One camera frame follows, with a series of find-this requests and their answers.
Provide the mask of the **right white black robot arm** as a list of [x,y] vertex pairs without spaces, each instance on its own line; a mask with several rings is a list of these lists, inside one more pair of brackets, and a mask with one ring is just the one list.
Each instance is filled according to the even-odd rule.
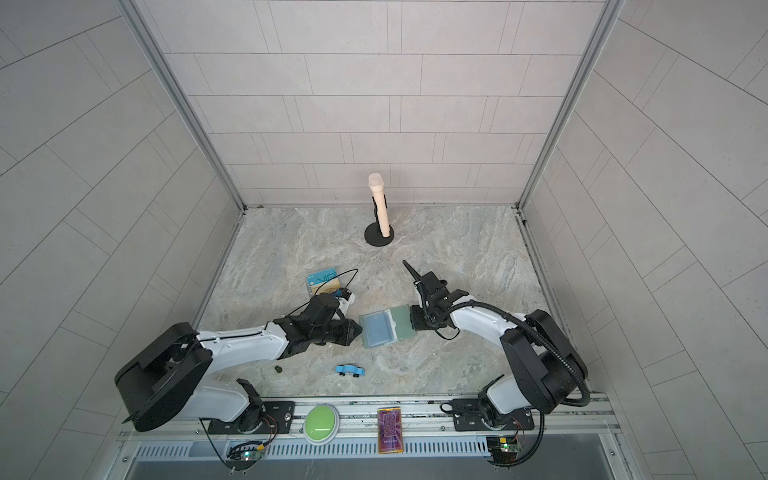
[[478,394],[478,415],[489,427],[506,424],[518,410],[533,408],[546,415],[559,405],[590,403],[588,369],[548,312],[509,313],[464,290],[449,290],[433,272],[420,274],[408,262],[403,265],[419,296],[411,307],[414,329],[470,332],[503,350],[511,374]]

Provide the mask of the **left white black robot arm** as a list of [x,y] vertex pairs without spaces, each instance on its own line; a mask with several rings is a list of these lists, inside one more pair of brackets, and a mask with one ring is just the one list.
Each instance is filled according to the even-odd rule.
[[217,372],[256,361],[290,358],[311,345],[348,346],[362,328],[347,317],[355,296],[321,293],[303,312],[260,327],[197,331],[190,323],[172,325],[115,376],[115,385],[138,432],[171,420],[191,418],[223,422],[239,433],[256,430],[266,408],[247,380],[222,382]]

